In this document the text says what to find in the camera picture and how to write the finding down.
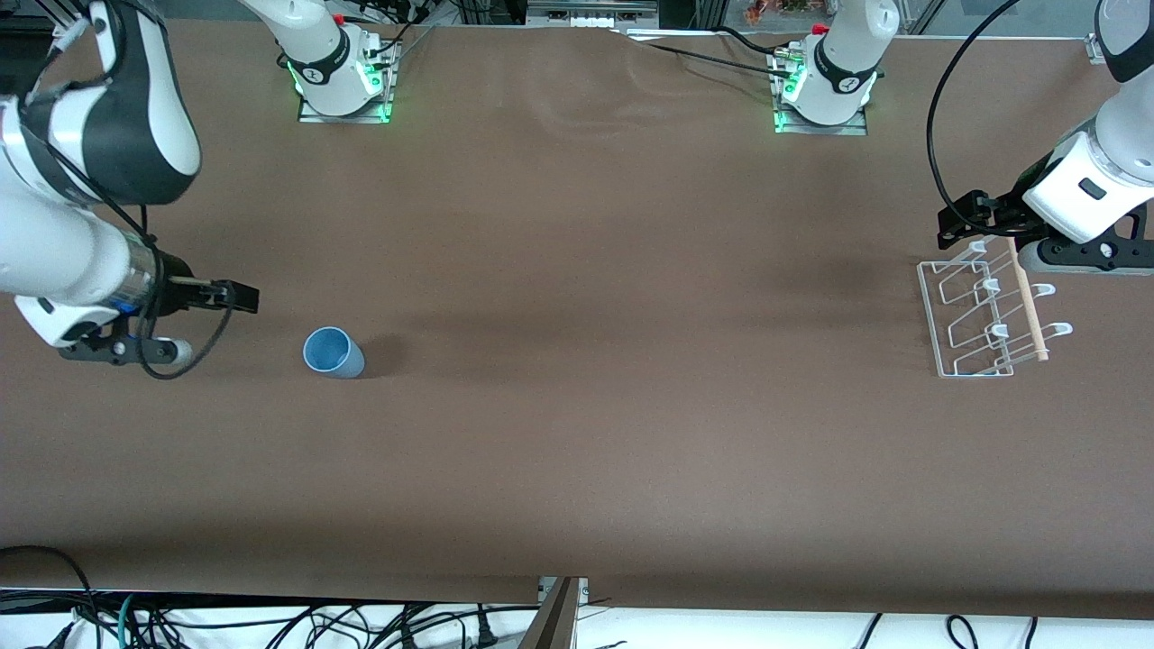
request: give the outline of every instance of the black cable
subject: black cable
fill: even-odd
[[[751,66],[749,64],[739,64],[737,61],[729,61],[729,60],[726,60],[726,59],[718,59],[717,57],[710,57],[707,54],[698,54],[697,52],[690,52],[688,50],[679,50],[676,47],[669,47],[669,46],[666,46],[666,45],[658,45],[657,43],[646,43],[646,45],[649,45],[650,47],[655,47],[658,50],[662,50],[665,52],[673,52],[674,54],[684,54],[687,57],[692,57],[695,59],[700,59],[703,61],[710,61],[711,64],[720,64],[722,66],[730,66],[730,67],[735,67],[735,68],[748,69],[748,70],[752,70],[752,72],[759,72],[762,74],[767,74],[770,76],[780,76],[782,79],[789,76],[789,73],[787,73],[786,70],[775,70],[775,69],[770,69],[770,68],[764,68],[764,67],[758,67],[758,66]]]
[[[1026,631],[1026,642],[1022,642],[1022,649],[1031,649],[1034,644],[1034,632],[1037,631],[1037,616],[1029,619],[1029,628]]]
[[[95,76],[95,77],[92,77],[92,79],[90,79],[88,81],[69,81],[66,84],[67,88],[93,88],[96,85],[99,85],[99,84],[102,84],[102,83],[111,80],[118,73],[120,73],[120,68],[123,67],[123,59],[125,59],[123,58],[123,53],[128,49],[128,31],[125,29],[125,23],[121,20],[120,13],[119,13],[119,8],[123,8],[126,5],[123,2],[118,1],[118,0],[112,0],[112,2],[108,2],[108,12],[107,12],[108,22],[110,23],[115,23],[114,31],[118,35],[117,36],[117,46],[115,46],[115,50],[119,53],[117,55],[115,60],[112,61],[112,66],[106,72],[102,72],[99,75],[97,75],[97,76]],[[81,17],[83,20],[91,21],[91,16],[89,16],[87,9],[81,13]],[[159,28],[160,28],[162,31],[166,30],[166,28],[163,24],[159,25]]]
[[[514,24],[525,24],[525,9],[522,8],[517,0],[504,0],[505,12],[509,14],[509,20]]]
[[[351,634],[349,634],[346,632],[343,632],[340,629],[334,628],[337,624],[340,622],[340,620],[345,616],[349,616],[350,613],[357,611],[357,609],[359,609],[359,606],[350,606],[347,611],[345,611],[344,613],[340,613],[339,616],[337,616],[335,618],[329,618],[328,616],[325,616],[323,613],[309,616],[309,621],[313,624],[313,631],[309,632],[308,640],[306,640],[306,642],[305,642],[305,648],[306,649],[312,649],[313,647],[316,646],[316,641],[320,640],[321,635],[323,635],[325,632],[331,631],[331,632],[334,632],[336,634],[344,635],[345,637],[351,639],[353,642],[357,643],[357,649],[361,649],[360,640],[358,640],[357,637],[354,637],[353,635],[351,635]],[[317,617],[320,617],[321,619],[325,620],[327,624],[324,624],[321,627],[317,627],[316,626],[316,618]]]
[[[0,558],[21,553],[47,554],[68,564],[68,567],[76,574],[76,579],[80,580],[80,584],[84,589],[84,597],[88,600],[92,617],[99,618],[100,609],[97,607],[96,598],[92,596],[92,584],[89,583],[88,575],[84,574],[84,570],[81,569],[80,564],[77,564],[75,559],[69,557],[66,552],[57,550],[55,547],[48,547],[47,545],[9,545],[7,547],[0,547]],[[100,649],[102,647],[104,647],[104,633],[100,632],[100,627],[97,625],[96,649]]]
[[[168,620],[168,626],[177,626],[177,627],[180,627],[180,628],[196,628],[196,629],[223,629],[223,628],[243,628],[243,627],[252,627],[252,626],[283,625],[283,624],[287,624],[287,622],[291,622],[291,621],[292,621],[292,618],[282,618],[282,619],[278,619],[278,620],[253,620],[253,621],[248,621],[248,622],[227,622],[227,624],[219,624],[219,625],[201,625],[201,624],[180,622],[180,621]]]
[[[958,636],[953,633],[953,622],[960,621],[962,626],[966,627],[966,632],[969,633],[969,647],[966,647],[958,640]],[[945,633],[950,636],[950,641],[958,649],[977,649],[977,636],[974,635],[974,627],[969,626],[969,620],[961,616],[950,616],[945,619]]]
[[[384,2],[381,2],[379,0],[374,0],[372,2],[362,0],[362,1],[358,2],[358,5],[360,5],[359,8],[360,8],[360,13],[361,14],[365,13],[366,8],[370,8],[370,9],[376,9],[377,12],[381,12],[381,14],[383,14],[384,17],[391,20],[394,22],[394,24],[400,24],[402,22],[409,22],[407,16],[404,20],[400,17],[399,12],[397,10],[397,2],[396,1],[391,2],[390,5],[385,5]],[[418,22],[419,23],[422,20],[425,20],[425,17],[427,17],[427,15],[428,14],[426,14],[425,16],[419,16],[418,20],[413,21],[413,22]]]
[[[406,626],[409,621],[417,617],[418,614],[432,609],[432,604],[407,604],[402,609],[400,613],[392,618],[389,624],[384,625],[384,628],[377,634],[376,639],[368,644],[366,649],[376,649],[384,643],[394,633],[402,631],[402,627]]]
[[[612,607],[612,606],[609,606],[609,607],[607,607],[607,609],[604,609],[604,610],[601,610],[601,611],[594,611],[594,612],[592,612],[592,613],[590,613],[590,614],[585,616],[584,618],[577,618],[577,621],[578,621],[578,622],[583,622],[583,621],[585,621],[585,620],[587,620],[587,619],[590,619],[590,618],[595,618],[595,617],[598,617],[598,616],[600,616],[600,614],[604,614],[604,613],[608,613],[608,612],[609,612],[609,611],[612,611],[612,610],[613,610],[613,607]]]
[[[334,622],[334,624],[336,624],[338,626],[343,626],[345,628],[351,628],[351,629],[354,629],[354,631],[359,631],[359,632],[361,632],[361,633],[364,633],[364,634],[366,634],[368,636],[368,641],[372,641],[372,639],[373,639],[374,635],[376,635],[376,634],[381,633],[381,631],[383,631],[383,627],[382,628],[376,628],[376,629],[373,628],[373,625],[369,624],[368,618],[366,618],[365,613],[361,613],[360,610],[354,610],[353,612],[357,613],[357,617],[359,617],[361,619],[361,624],[358,625],[355,622],[351,622],[351,621],[347,621],[347,620],[337,619],[337,618],[330,617],[327,613],[323,613],[321,611],[317,611],[316,613],[314,613],[314,617],[317,617],[317,618],[321,618],[321,619],[324,619],[324,620],[329,620],[329,621],[331,621],[331,622]]]
[[[485,606],[477,605],[477,649],[489,649],[497,643],[497,636],[493,634],[489,626],[489,617],[485,613]]]
[[[405,27],[400,28],[400,31],[397,32],[397,36],[395,36],[391,40],[382,45],[380,49],[370,50],[368,55],[376,57],[377,54],[388,52],[390,49],[392,49],[394,45],[400,42],[400,38],[405,36],[405,32],[409,31],[409,28],[413,27],[413,24],[415,23],[405,23]]]
[[[55,12],[53,12],[52,9],[50,9],[50,8],[47,7],[47,5],[45,5],[45,3],[44,3],[44,0],[36,0],[36,3],[40,6],[40,9],[42,9],[42,10],[43,10],[43,12],[44,12],[45,14],[47,14],[47,15],[48,15],[48,17],[51,17],[51,18],[52,18],[52,22],[55,22],[55,23],[59,23],[59,24],[63,24],[63,22],[65,22],[65,21],[60,20],[60,17],[59,17],[59,16],[57,15],[57,13],[55,13]]]
[[[68,643],[68,635],[72,633],[74,626],[76,626],[75,622],[65,625],[65,628],[60,629],[60,633],[45,646],[45,649],[65,649],[65,646]]]
[[[149,618],[148,639],[152,643],[152,647],[159,647],[159,644],[156,641],[156,627],[152,624],[152,619],[151,618]]]
[[[462,5],[460,2],[457,2],[457,0],[449,0],[449,3],[452,5],[454,7],[460,9],[462,13],[464,13],[464,12],[472,12],[473,20],[477,21],[477,24],[481,23],[481,14],[488,14],[488,13],[493,12],[493,6],[492,5],[487,9],[481,9],[480,7],[466,7],[466,6]]]
[[[537,611],[539,609],[540,609],[540,606],[495,606],[493,609],[486,609],[486,613],[505,613],[505,612],[510,612],[510,611]],[[412,639],[413,636],[415,636],[419,633],[424,633],[424,632],[426,632],[426,631],[428,631],[430,628],[434,628],[434,627],[437,627],[437,626],[441,626],[443,624],[448,624],[448,622],[451,622],[451,621],[456,621],[456,620],[459,620],[462,618],[472,618],[472,617],[475,617],[477,614],[478,614],[477,611],[466,611],[466,612],[463,612],[463,613],[455,613],[455,614],[445,612],[445,613],[437,613],[435,616],[429,616],[429,618],[427,618],[427,619],[413,620],[412,624],[413,625],[418,625],[418,624],[425,622],[426,620],[430,620],[430,619],[440,617],[440,616],[447,616],[442,620],[437,620],[435,622],[432,622],[432,624],[428,624],[428,625],[425,625],[425,626],[421,626],[421,627],[413,626],[409,631],[409,633],[402,632],[400,637],[398,637],[397,640],[394,640],[392,642],[385,644],[383,649],[392,649],[394,647],[403,643],[405,640]]]
[[[300,614],[297,616],[295,618],[288,620],[288,622],[285,624],[285,626],[280,627],[280,631],[278,631],[272,637],[269,639],[269,643],[264,646],[264,649],[277,649],[278,647],[280,647],[280,644],[285,641],[285,639],[288,637],[288,633],[292,632],[292,629],[297,625],[299,625],[305,618],[313,614],[313,612],[316,611],[317,609],[319,606],[309,606],[304,611],[301,611]]]
[[[865,649],[869,644],[869,639],[874,637],[874,629],[877,628],[877,622],[882,621],[882,613],[874,613],[869,624],[865,625],[865,633],[862,634],[862,641],[857,643],[857,649]]]
[[[99,594],[93,594],[96,600],[100,600]],[[67,602],[69,604],[83,604],[88,605],[88,597],[84,597],[82,592],[69,592],[66,590],[60,591],[44,591],[44,590],[2,590],[0,591],[0,602],[20,602],[22,599],[30,600],[28,607],[39,606],[40,602]],[[102,607],[102,610],[107,611],[108,607]]]
[[[99,185],[96,184],[95,180],[92,180],[83,171],[81,171],[81,169],[76,166],[76,163],[72,162],[72,159],[69,159],[68,156],[63,155],[63,152],[61,152],[60,149],[58,149],[57,146],[53,144],[52,142],[48,142],[47,140],[40,140],[39,137],[36,137],[36,140],[39,141],[42,144],[44,144],[44,147],[48,150],[48,154],[58,163],[60,163],[65,169],[67,169],[73,176],[78,178],[80,181],[83,182],[97,199],[107,204],[108,208],[113,212],[115,212],[121,221],[128,224],[128,226],[133,230],[133,232],[135,232],[137,237],[144,240],[145,246],[149,246],[152,249],[156,248],[153,243],[149,239],[148,232],[145,232],[144,229],[141,227],[138,223],[136,223],[136,219],[134,219],[132,216],[128,216],[128,212],[125,211],[122,207],[120,207],[120,203],[118,203],[111,196],[108,196],[107,192],[105,192],[104,188],[102,188]]]
[[[164,262],[160,261],[159,258],[157,258],[157,261],[158,261],[158,268],[163,268]],[[204,341],[204,344],[201,346],[201,350],[197,351],[195,356],[193,356],[193,359],[189,360],[180,370],[177,370],[175,372],[171,372],[167,374],[157,372],[149,364],[148,358],[144,357],[144,338],[141,337],[142,330],[148,336],[148,340],[151,340],[152,335],[156,331],[156,321],[158,318],[157,311],[159,308],[159,303],[160,303],[160,290],[159,286],[152,288],[152,290],[156,293],[156,297],[152,300],[153,304],[151,308],[151,314],[148,318],[138,318],[136,322],[136,333],[137,333],[136,351],[140,355],[141,367],[144,370],[145,374],[159,381],[172,381],[174,379],[179,379],[185,374],[188,374],[189,372],[195,370],[196,366],[200,365],[201,361],[208,357],[209,352],[212,351],[212,348],[215,348],[216,344],[220,342],[220,337],[224,336],[224,330],[228,327],[228,321],[232,320],[233,312],[237,311],[237,288],[228,279],[224,279],[222,282],[213,282],[212,284],[217,288],[224,289],[225,291],[224,315],[220,316],[220,321],[217,322],[217,328],[212,331],[212,335],[209,336],[209,340]]]
[[[954,214],[954,216],[958,217],[958,219],[960,219],[966,225],[973,227],[977,232],[981,232],[982,234],[992,234],[995,237],[1014,237],[1017,234],[1028,233],[1029,230],[1010,230],[1004,227],[990,226],[986,225],[984,223],[979,223],[976,221],[973,221],[966,215],[961,214],[961,210],[959,210],[958,206],[954,204],[953,199],[950,197],[950,193],[945,188],[945,182],[942,180],[942,171],[938,169],[937,165],[937,154],[934,150],[934,119],[937,117],[937,107],[938,107],[938,102],[942,100],[942,91],[945,90],[945,84],[947,81],[950,81],[950,75],[953,74],[953,69],[958,67],[958,62],[966,54],[966,51],[969,50],[969,46],[973,45],[975,40],[977,40],[977,37],[981,36],[983,31],[986,31],[986,28],[990,27],[990,23],[997,20],[998,16],[1001,16],[1002,14],[1006,13],[1011,7],[1017,5],[1019,1],[1020,0],[1006,0],[1005,2],[1003,2],[1001,7],[994,9],[994,12],[989,16],[987,16],[981,24],[977,25],[977,29],[975,29],[969,36],[966,37],[966,40],[962,42],[961,47],[958,47],[958,51],[954,53],[953,59],[950,60],[950,65],[946,66],[945,72],[942,73],[942,79],[938,81],[937,88],[934,90],[934,98],[930,99],[929,114],[926,115],[926,154],[929,156],[930,172],[934,174],[934,185],[937,187],[938,194],[942,195],[942,200],[945,201],[946,207],[950,208],[950,210]]]
[[[361,624],[365,626],[365,646],[367,647],[368,643],[373,641],[373,631],[372,631],[372,627],[369,626],[368,618],[365,617],[365,613],[360,612],[360,607],[359,606],[354,606],[353,610],[357,612],[357,617],[361,619]]]
[[[465,620],[457,620],[460,622],[460,649],[469,649],[469,631],[465,627]]]
[[[786,40],[781,45],[774,45],[773,47],[763,47],[763,46],[758,45],[757,43],[754,43],[752,40],[745,38],[745,35],[743,35],[742,32],[737,31],[736,29],[733,29],[732,27],[726,27],[726,25],[718,25],[718,27],[711,29],[710,31],[719,32],[719,33],[728,33],[729,36],[736,38],[737,42],[741,43],[742,45],[744,45],[745,47],[749,47],[750,50],[752,50],[755,52],[759,52],[762,54],[773,54],[778,49],[780,49],[780,47],[788,47],[789,46],[789,42]]]

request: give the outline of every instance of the plastic cup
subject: plastic cup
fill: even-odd
[[[365,371],[365,355],[339,327],[321,327],[305,340],[305,365],[332,379],[355,379]]]

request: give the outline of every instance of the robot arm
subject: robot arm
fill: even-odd
[[[177,200],[200,171],[200,146],[150,2],[96,0],[88,21],[104,74],[0,102],[0,290],[67,358],[122,364],[144,350],[152,363],[179,361],[172,342],[128,344],[128,318],[150,306],[155,315],[222,308],[222,284],[194,279],[180,259],[90,208]],[[227,285],[233,307],[255,313],[256,291]]]
[[[1013,226],[1032,270],[1154,274],[1146,202],[1154,199],[1154,0],[1100,0],[1095,24],[1111,75],[1123,85],[996,200],[971,192],[957,203],[980,224]],[[1132,218],[1129,236],[1114,225]],[[950,209],[938,247],[981,231]]]
[[[893,0],[842,1],[829,32],[807,36],[797,46],[803,69],[782,99],[815,124],[849,121],[869,102],[877,65],[900,22]]]
[[[272,31],[297,89],[316,112],[342,117],[381,95],[381,37],[338,24],[324,0],[238,0]]]
[[[144,5],[93,1],[104,74],[29,100],[16,98],[2,122],[5,152],[15,172],[45,196],[99,202],[70,176],[45,142],[123,204],[170,203],[192,185],[201,150],[177,87],[160,18]]]

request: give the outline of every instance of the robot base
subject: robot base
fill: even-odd
[[[316,112],[304,97],[297,112],[297,121],[301,124],[389,124],[392,120],[392,99],[397,91],[397,72],[400,67],[402,45],[396,43],[387,52],[372,62],[381,69],[367,74],[369,82],[380,84],[383,90],[369,99],[359,111],[346,115],[334,117]]]
[[[782,66],[781,61],[773,54],[766,54],[765,62],[770,69],[789,69],[788,65]],[[773,130],[775,133],[802,133],[805,135],[867,135],[864,109],[857,109],[857,112],[849,119],[849,121],[834,126],[814,124],[812,121],[801,117],[797,109],[781,98],[789,81],[790,80],[788,79],[770,76],[770,91],[773,95]]]

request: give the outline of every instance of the white floor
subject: white floor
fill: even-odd
[[[473,605],[445,605],[436,610],[472,611]],[[262,619],[291,618],[301,609],[227,609],[182,611],[174,621],[227,624]],[[335,607],[331,613],[339,613]],[[370,625],[379,626],[400,611],[399,606],[364,609]],[[532,612],[494,613],[489,616],[497,636],[515,636],[529,627]],[[683,611],[649,609],[582,609],[577,626],[576,649],[604,649],[624,641],[621,649],[854,649],[870,619],[860,613],[770,613],[733,611]],[[70,620],[68,614],[0,616],[0,649],[43,647]],[[882,618],[869,649],[953,649],[945,634],[944,616],[898,616]],[[972,617],[971,624],[982,649],[1019,649],[1022,647],[1025,618]],[[186,629],[183,641],[192,649],[264,649],[282,625],[225,631]],[[309,625],[295,628],[282,649],[301,649]],[[475,618],[466,620],[469,646],[477,639]],[[460,647],[462,628],[444,624],[417,637],[420,649],[456,649]],[[501,647],[515,646],[515,637]],[[90,625],[73,629],[67,649],[95,649]],[[114,649],[117,641],[105,634],[104,647]],[[1042,619],[1034,636],[1034,649],[1151,649],[1154,648],[1154,622]],[[355,649],[353,640],[325,634],[316,649]]]

